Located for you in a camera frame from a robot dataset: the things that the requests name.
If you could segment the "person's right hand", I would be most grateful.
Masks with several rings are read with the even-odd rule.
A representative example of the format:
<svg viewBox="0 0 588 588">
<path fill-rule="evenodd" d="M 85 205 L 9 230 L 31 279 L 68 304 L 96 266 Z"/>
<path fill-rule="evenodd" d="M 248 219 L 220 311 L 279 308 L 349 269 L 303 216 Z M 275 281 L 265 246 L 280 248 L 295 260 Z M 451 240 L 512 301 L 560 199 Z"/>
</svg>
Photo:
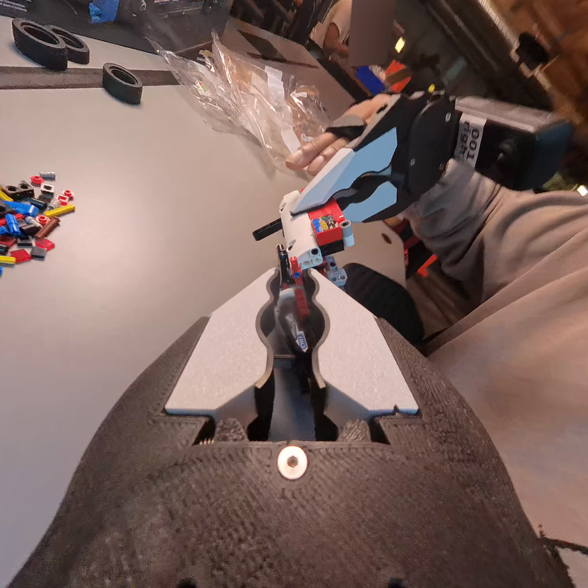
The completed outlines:
<svg viewBox="0 0 588 588">
<path fill-rule="evenodd" d="M 361 119 L 362 124 L 367 126 L 379 110 L 386 107 L 391 100 L 397 100 L 399 97 L 398 94 L 378 94 L 371 99 L 352 105 L 342 114 L 342 118 Z M 335 154 L 352 140 L 342 130 L 332 132 L 328 128 L 319 137 L 303 144 L 295 153 L 291 154 L 286 159 L 285 165 L 291 171 L 306 169 L 311 176 L 316 176 Z"/>
</svg>

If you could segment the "person's right forearm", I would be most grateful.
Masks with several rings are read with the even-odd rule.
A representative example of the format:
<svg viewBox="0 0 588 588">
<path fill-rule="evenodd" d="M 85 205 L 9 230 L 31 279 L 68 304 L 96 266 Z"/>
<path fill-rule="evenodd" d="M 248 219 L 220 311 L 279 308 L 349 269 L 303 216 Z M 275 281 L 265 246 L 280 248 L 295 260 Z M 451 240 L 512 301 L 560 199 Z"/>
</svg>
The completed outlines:
<svg viewBox="0 0 588 588">
<path fill-rule="evenodd" d="M 576 190 L 516 192 L 452 161 L 403 215 L 478 304 L 587 298 L 587 195 Z"/>
</svg>

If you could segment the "pile of small lego pieces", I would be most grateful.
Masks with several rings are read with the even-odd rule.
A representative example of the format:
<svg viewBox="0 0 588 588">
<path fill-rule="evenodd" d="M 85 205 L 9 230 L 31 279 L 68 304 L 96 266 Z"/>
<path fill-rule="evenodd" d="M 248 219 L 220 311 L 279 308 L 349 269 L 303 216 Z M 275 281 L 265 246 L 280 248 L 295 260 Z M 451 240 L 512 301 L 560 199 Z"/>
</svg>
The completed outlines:
<svg viewBox="0 0 588 588">
<path fill-rule="evenodd" d="M 18 265 L 44 261 L 55 248 L 62 218 L 76 211 L 75 194 L 58 189 L 55 172 L 1 184 L 1 276 Z"/>
</svg>

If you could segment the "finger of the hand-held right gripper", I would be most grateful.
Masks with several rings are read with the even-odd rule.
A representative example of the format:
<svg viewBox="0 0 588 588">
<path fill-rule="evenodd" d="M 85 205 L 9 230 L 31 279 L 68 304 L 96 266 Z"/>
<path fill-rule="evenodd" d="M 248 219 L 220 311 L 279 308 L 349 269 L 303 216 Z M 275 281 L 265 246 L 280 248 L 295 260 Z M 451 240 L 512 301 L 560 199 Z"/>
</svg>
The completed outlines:
<svg viewBox="0 0 588 588">
<path fill-rule="evenodd" d="M 301 192 L 294 212 L 310 210 L 331 197 L 337 199 L 340 190 L 361 177 L 386 180 L 384 172 L 390 168 L 397 145 L 397 129 L 393 128 L 362 148 L 342 148 Z"/>
<path fill-rule="evenodd" d="M 337 193 L 337 205 L 351 224 L 369 221 L 383 210 L 396 204 L 398 189 L 390 181 L 360 179 L 358 186 L 351 186 Z"/>
</svg>

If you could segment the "red chair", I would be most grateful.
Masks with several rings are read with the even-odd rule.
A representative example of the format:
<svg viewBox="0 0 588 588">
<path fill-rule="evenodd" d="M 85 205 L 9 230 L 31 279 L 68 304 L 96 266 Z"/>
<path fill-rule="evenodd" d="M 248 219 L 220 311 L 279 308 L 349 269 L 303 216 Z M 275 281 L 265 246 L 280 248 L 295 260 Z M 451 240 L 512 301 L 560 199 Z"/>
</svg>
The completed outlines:
<svg viewBox="0 0 588 588">
<path fill-rule="evenodd" d="M 432 254 L 423 240 L 414 233 L 411 224 L 407 220 L 399 236 L 403 242 L 406 278 L 408 279 L 416 274 L 427 277 L 429 267 L 437 261 L 437 256 Z"/>
</svg>

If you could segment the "lego set box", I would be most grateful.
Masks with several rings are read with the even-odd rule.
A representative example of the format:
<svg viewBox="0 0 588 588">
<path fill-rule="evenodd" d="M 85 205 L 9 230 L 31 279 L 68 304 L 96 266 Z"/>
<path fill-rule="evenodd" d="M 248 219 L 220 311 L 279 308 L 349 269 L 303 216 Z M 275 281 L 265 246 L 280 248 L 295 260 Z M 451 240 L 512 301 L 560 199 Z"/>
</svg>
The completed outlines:
<svg viewBox="0 0 588 588">
<path fill-rule="evenodd" d="M 77 36 L 191 58 L 221 37 L 233 1 L 1 1 L 1 16 L 56 25 Z"/>
</svg>

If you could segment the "lego race car model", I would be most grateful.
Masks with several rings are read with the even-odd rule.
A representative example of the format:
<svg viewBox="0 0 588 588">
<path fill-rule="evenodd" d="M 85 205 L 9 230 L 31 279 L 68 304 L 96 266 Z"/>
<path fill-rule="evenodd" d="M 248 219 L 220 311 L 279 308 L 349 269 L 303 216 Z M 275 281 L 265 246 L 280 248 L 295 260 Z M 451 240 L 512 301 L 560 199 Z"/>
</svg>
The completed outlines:
<svg viewBox="0 0 588 588">
<path fill-rule="evenodd" d="M 327 382 L 319 368 L 318 351 L 326 342 L 330 319 L 318 303 L 318 278 L 303 270 L 287 249 L 276 246 L 279 289 L 274 305 L 276 328 L 293 357 L 293 368 L 303 393 L 326 394 Z"/>
</svg>

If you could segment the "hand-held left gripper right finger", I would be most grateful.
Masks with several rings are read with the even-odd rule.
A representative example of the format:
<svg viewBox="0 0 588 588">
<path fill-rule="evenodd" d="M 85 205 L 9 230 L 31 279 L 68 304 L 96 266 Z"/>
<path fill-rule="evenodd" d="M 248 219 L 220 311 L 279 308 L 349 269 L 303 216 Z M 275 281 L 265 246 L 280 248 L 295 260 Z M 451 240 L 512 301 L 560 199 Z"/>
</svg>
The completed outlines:
<svg viewBox="0 0 588 588">
<path fill-rule="evenodd" d="M 376 317 L 315 269 L 313 302 L 325 330 L 313 354 L 326 416 L 416 415 L 417 401 Z"/>
</svg>

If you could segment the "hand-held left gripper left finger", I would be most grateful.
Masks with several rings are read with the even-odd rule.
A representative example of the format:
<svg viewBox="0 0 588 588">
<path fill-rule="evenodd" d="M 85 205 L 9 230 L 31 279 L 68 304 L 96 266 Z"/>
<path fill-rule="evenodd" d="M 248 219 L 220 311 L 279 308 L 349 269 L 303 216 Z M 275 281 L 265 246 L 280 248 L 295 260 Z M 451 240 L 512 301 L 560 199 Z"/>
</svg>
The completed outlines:
<svg viewBox="0 0 588 588">
<path fill-rule="evenodd" d="M 209 317 L 165 405 L 171 415 L 256 416 L 255 385 L 268 375 L 261 312 L 270 302 L 269 269 Z"/>
</svg>

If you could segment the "black lego beam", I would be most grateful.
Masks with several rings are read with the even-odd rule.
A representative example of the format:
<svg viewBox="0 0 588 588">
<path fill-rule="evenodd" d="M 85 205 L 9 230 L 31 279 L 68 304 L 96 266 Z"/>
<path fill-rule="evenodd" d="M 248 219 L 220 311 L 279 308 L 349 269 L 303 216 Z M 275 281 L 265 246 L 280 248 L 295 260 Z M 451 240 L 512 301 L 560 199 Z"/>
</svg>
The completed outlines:
<svg viewBox="0 0 588 588">
<path fill-rule="evenodd" d="M 261 228 L 256 229 L 253 231 L 252 236 L 256 242 L 261 241 L 277 232 L 281 232 L 283 230 L 282 220 L 278 218 Z"/>
</svg>

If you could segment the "blue storage bin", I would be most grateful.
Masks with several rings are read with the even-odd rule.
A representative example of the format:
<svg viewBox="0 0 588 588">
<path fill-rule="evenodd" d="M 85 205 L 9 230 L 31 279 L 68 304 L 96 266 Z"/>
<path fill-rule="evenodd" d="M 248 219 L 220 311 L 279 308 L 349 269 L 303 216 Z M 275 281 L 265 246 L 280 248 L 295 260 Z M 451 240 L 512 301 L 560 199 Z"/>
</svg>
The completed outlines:
<svg viewBox="0 0 588 588">
<path fill-rule="evenodd" d="M 356 69 L 357 80 L 366 88 L 371 95 L 377 95 L 386 91 L 382 80 L 372 71 L 370 66 L 364 65 Z"/>
</svg>

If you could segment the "clear plastic bag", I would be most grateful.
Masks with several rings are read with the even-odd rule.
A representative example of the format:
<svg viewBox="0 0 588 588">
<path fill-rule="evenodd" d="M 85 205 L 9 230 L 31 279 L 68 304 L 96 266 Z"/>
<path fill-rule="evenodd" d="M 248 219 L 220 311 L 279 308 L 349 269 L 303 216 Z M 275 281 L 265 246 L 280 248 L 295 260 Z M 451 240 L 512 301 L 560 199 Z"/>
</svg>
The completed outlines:
<svg viewBox="0 0 588 588">
<path fill-rule="evenodd" d="M 255 139 L 276 169 L 287 171 L 286 159 L 330 124 L 316 86 L 244 58 L 215 32 L 211 49 L 199 50 L 195 60 L 147 40 L 208 125 Z"/>
</svg>

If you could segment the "red lego slope piece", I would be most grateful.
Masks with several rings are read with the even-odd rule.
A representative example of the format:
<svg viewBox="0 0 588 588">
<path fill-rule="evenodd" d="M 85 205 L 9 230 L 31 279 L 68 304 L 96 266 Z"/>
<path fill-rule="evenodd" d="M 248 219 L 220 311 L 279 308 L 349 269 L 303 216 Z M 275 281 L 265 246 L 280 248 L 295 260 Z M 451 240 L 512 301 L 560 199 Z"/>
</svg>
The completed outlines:
<svg viewBox="0 0 588 588">
<path fill-rule="evenodd" d="M 333 197 L 307 214 L 320 248 L 343 240 L 342 223 L 346 219 Z"/>
</svg>

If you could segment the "white lego panel assembly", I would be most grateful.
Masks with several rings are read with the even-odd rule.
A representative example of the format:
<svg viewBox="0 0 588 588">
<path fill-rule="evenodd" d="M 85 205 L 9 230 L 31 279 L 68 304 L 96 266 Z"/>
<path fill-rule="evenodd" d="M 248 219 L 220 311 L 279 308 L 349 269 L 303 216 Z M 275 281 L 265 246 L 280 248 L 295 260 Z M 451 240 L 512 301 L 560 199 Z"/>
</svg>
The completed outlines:
<svg viewBox="0 0 588 588">
<path fill-rule="evenodd" d="M 343 240 L 320 248 L 307 213 L 324 203 L 313 206 L 310 210 L 294 212 L 295 204 L 301 196 L 298 191 L 285 195 L 279 210 L 288 258 L 291 262 L 296 261 L 301 270 L 307 270 L 323 265 L 326 257 L 354 246 L 355 236 L 351 223 L 345 220 L 342 223 Z"/>
</svg>

